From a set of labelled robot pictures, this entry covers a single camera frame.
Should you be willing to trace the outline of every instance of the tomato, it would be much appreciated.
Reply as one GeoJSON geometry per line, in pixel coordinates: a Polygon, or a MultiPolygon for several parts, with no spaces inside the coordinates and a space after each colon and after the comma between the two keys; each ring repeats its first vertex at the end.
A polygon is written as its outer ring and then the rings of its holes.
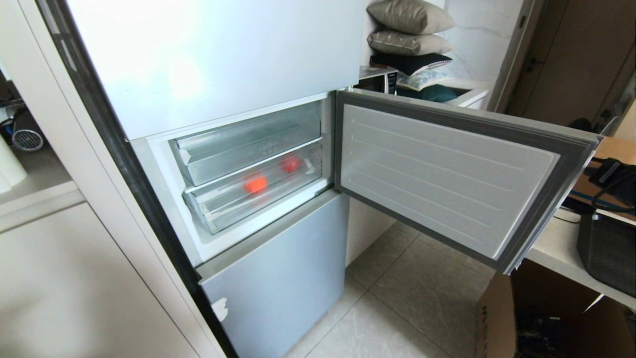
{"type": "Polygon", "coordinates": [[[302,161],[295,155],[290,155],[289,157],[285,157],[280,161],[280,167],[286,173],[294,173],[300,167],[302,161]]]}
{"type": "Polygon", "coordinates": [[[243,187],[248,193],[258,194],[267,189],[267,177],[261,173],[251,175],[246,179],[243,187]]]}

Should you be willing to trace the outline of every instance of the dark teal pillow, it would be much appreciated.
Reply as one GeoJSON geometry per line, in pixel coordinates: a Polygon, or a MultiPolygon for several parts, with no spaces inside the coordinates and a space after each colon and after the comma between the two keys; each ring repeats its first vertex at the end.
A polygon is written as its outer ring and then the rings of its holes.
{"type": "Polygon", "coordinates": [[[448,102],[458,97],[455,91],[442,85],[424,87],[420,92],[416,90],[397,89],[397,95],[433,102],[448,102]]]}

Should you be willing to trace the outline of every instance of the white cabinet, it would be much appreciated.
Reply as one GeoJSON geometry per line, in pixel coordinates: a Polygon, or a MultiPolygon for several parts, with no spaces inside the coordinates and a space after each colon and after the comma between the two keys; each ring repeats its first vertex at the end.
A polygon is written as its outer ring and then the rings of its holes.
{"type": "Polygon", "coordinates": [[[0,234],[1,357],[197,357],[91,207],[0,234]]]}

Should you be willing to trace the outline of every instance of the cardboard box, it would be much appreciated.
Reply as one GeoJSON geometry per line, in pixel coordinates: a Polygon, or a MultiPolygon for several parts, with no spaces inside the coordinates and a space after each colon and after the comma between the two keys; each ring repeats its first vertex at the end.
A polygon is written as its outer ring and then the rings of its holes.
{"type": "Polygon", "coordinates": [[[525,260],[511,276],[496,274],[477,305],[476,358],[517,358],[516,313],[561,321],[563,347],[554,357],[634,358],[636,339],[626,311],[598,293],[525,260]]]}

